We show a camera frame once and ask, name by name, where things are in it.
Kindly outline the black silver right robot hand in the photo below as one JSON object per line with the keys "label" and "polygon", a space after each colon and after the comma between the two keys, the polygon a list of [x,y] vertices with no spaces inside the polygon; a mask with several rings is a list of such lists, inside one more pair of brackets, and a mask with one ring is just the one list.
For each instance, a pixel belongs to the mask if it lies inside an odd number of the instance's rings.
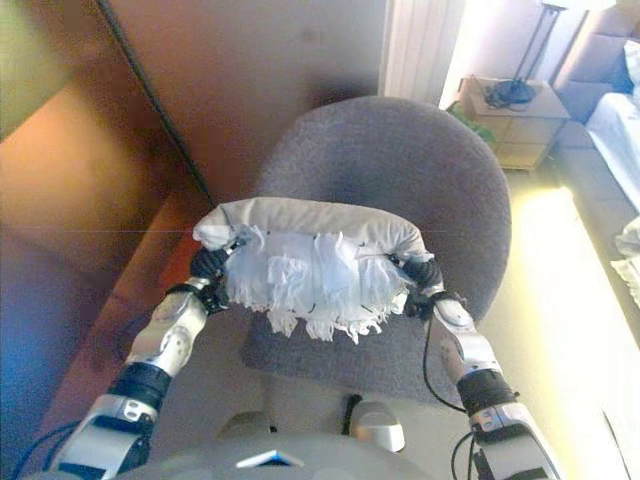
{"label": "black silver right robot hand", "polygon": [[416,258],[402,259],[396,255],[388,255],[387,259],[408,281],[413,292],[430,296],[434,292],[444,290],[443,275],[434,258],[421,261]]}

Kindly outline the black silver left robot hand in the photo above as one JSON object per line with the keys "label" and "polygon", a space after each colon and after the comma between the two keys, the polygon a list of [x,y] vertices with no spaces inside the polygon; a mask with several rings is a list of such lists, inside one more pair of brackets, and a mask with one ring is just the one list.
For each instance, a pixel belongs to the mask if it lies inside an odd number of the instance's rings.
{"label": "black silver left robot hand", "polygon": [[191,260],[190,274],[193,277],[202,279],[211,279],[223,275],[227,261],[245,244],[245,240],[233,239],[217,249],[200,248]]}

